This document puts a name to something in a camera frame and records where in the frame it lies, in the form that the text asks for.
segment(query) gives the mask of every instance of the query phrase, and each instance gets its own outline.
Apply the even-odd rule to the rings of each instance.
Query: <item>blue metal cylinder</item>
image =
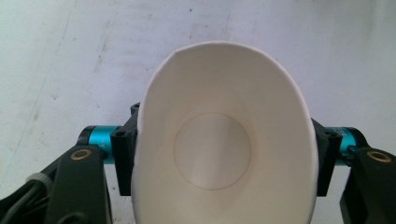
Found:
[[[96,145],[106,152],[105,164],[114,164],[114,157],[111,147],[110,135],[119,126],[96,126],[91,133],[89,145]]]
[[[355,157],[355,153],[358,151],[357,142],[355,136],[348,128],[344,127],[326,127],[331,132],[339,133],[343,136],[341,146],[339,149],[340,155],[343,158]],[[345,165],[343,161],[337,161],[337,165]]]

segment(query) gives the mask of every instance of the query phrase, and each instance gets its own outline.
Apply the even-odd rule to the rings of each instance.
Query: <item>gray surface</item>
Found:
[[[0,198],[90,124],[123,124],[173,50],[228,40],[267,52],[313,118],[396,154],[395,1],[31,1],[0,4]],[[133,223],[106,168],[115,223]],[[312,223],[342,223],[337,168]]]

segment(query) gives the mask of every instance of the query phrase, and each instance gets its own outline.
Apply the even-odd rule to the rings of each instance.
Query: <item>white tabletop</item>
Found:
[[[396,2],[22,1],[0,4],[0,198],[92,124],[122,125],[175,49],[209,40],[260,49],[300,87],[312,118],[360,129],[396,154]],[[115,223],[134,223],[106,166]],[[312,223],[342,223],[337,167]]]

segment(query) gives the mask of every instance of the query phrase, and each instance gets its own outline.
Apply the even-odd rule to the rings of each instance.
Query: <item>wire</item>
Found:
[[[24,194],[26,194],[29,189],[35,184],[35,180],[29,180],[26,182],[22,187],[17,189],[11,195],[7,196],[6,198],[0,201],[0,217],[3,217],[8,209],[17,202]]]
[[[26,194],[24,194],[14,205],[8,209],[1,224],[11,224],[15,222],[26,204],[32,201],[32,199],[35,198],[37,194],[40,194],[43,190],[43,184],[37,181]]]

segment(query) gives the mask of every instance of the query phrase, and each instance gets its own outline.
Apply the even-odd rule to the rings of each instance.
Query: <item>paper cup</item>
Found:
[[[304,98],[266,54],[203,43],[153,76],[138,118],[138,224],[307,223],[317,175]]]

